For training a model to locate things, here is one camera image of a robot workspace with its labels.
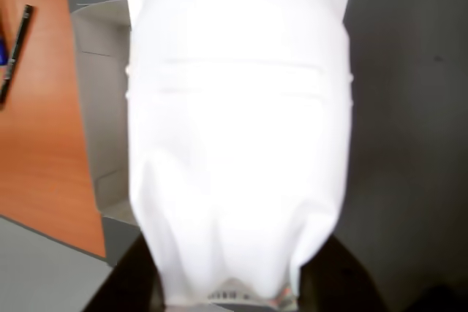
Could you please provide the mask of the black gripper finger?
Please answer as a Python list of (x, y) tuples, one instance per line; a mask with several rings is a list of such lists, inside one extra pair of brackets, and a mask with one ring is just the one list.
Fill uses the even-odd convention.
[(299, 310), (387, 311), (362, 264), (335, 237), (301, 268)]
[(142, 235), (86, 305), (86, 312), (165, 311), (158, 270)]

